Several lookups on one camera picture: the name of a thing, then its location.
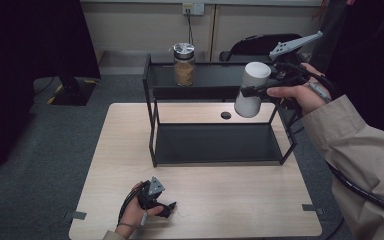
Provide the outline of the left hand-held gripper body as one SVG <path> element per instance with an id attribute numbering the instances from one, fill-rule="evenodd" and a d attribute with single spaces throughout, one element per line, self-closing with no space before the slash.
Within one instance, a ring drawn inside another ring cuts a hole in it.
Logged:
<path id="1" fill-rule="evenodd" d="M 143 182 L 137 193 L 139 205 L 142 209 L 147 210 L 158 205 L 157 199 L 165 190 L 163 184 L 153 176 L 150 180 Z"/>

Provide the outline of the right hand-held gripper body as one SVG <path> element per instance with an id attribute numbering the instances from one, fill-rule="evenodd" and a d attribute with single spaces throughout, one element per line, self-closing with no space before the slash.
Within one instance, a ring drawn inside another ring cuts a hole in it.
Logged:
<path id="1" fill-rule="evenodd" d="M 304 60 L 298 51 L 301 47 L 322 36 L 323 33 L 318 31 L 309 36 L 278 42 L 275 48 L 270 51 L 269 57 L 276 70 L 275 79 L 281 85 L 300 85 L 306 83 L 311 77 L 316 77 L 302 65 Z"/>

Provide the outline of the white cylindrical container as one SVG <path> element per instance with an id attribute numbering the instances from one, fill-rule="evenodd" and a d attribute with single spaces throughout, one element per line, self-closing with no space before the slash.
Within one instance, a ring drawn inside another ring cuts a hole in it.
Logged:
<path id="1" fill-rule="evenodd" d="M 256 87 L 266 84 L 271 74 L 268 65 L 261 62 L 250 62 L 245 66 L 241 88 Z M 241 91 L 235 100 L 236 113 L 245 118 L 255 117 L 260 111 L 261 100 L 257 96 L 246 97 Z"/>

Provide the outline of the black metal shelf rack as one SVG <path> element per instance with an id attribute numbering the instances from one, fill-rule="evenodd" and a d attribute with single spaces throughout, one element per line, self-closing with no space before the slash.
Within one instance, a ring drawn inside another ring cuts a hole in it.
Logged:
<path id="1" fill-rule="evenodd" d="M 282 165 L 297 141 L 301 110 L 292 99 L 260 98 L 252 118 L 234 109 L 245 65 L 198 63 L 191 86 L 175 83 L 174 64 L 148 58 L 143 73 L 149 149 L 157 166 Z M 221 118 L 229 112 L 229 120 Z"/>

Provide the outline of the glass jar with silver lid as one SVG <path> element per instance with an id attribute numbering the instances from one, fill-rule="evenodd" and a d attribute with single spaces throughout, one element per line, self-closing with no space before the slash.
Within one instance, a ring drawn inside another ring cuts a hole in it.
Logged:
<path id="1" fill-rule="evenodd" d="M 173 45 L 175 81 L 179 86 L 191 86 L 195 74 L 195 48 L 190 43 Z"/>

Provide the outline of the person's left hand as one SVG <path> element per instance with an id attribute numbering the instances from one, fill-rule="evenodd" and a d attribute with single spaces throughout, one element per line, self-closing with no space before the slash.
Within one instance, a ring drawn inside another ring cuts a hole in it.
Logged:
<path id="1" fill-rule="evenodd" d="M 124 207 L 123 214 L 118 220 L 117 227 L 115 232 L 122 235 L 126 239 L 129 239 L 130 236 L 138 229 L 141 218 L 145 211 L 148 212 L 148 216 L 155 216 L 164 210 L 163 206 L 156 206 L 151 209 L 144 210 L 138 203 L 138 198 L 136 192 L 138 191 L 142 182 L 137 183 L 127 196 L 127 204 Z"/>

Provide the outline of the person's right hand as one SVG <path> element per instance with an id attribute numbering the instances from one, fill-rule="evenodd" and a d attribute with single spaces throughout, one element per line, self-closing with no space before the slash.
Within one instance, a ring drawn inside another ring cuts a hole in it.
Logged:
<path id="1" fill-rule="evenodd" d="M 302 114 L 306 115 L 327 104 L 310 88 L 309 82 L 317 84 L 332 99 L 329 91 L 313 76 L 303 85 L 269 88 L 267 94 L 275 98 L 295 99 L 302 109 Z"/>

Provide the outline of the black folding chair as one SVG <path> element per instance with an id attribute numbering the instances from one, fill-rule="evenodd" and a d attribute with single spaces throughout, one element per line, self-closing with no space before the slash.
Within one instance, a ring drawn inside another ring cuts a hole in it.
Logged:
<path id="1" fill-rule="evenodd" d="M 279 42 L 287 42 L 300 38 L 299 34 L 260 34 L 244 38 L 235 43 L 230 50 L 219 54 L 220 62 L 252 62 L 268 63 L 269 54 Z"/>

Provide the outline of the grey tape strip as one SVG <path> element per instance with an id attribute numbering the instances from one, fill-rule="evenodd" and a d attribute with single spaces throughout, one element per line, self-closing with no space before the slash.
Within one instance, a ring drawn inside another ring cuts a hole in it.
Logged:
<path id="1" fill-rule="evenodd" d="M 64 218 L 68 220 L 73 220 L 73 219 L 84 220 L 86 216 L 87 216 L 86 213 L 79 212 L 79 211 L 66 211 L 64 213 Z"/>
<path id="2" fill-rule="evenodd" d="M 313 204 L 302 204 L 303 211 L 313 211 L 317 215 L 323 215 L 325 213 L 323 208 L 316 207 Z"/>

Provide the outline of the black curtain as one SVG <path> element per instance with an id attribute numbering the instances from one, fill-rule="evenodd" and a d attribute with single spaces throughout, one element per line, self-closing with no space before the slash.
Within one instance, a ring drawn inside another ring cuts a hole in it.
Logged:
<path id="1" fill-rule="evenodd" d="M 100 72 L 80 0 L 0 0 L 0 165 L 29 118 L 35 80 Z"/>
<path id="2" fill-rule="evenodd" d="M 326 0 L 310 63 L 384 130 L 384 0 Z"/>

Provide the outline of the black stand base, yellow tape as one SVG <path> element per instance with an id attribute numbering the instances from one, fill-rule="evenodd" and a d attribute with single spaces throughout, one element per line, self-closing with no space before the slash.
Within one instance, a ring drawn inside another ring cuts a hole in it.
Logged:
<path id="1" fill-rule="evenodd" d="M 60 76 L 61 85 L 47 101 L 50 105 L 86 106 L 94 88 L 96 80 L 76 78 L 74 76 Z"/>

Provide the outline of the white wall socket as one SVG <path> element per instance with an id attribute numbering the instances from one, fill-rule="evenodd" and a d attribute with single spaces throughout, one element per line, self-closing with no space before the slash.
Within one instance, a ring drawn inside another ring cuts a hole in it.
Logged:
<path id="1" fill-rule="evenodd" d="M 203 16 L 205 13 L 204 3 L 183 3 L 182 13 L 184 15 Z"/>

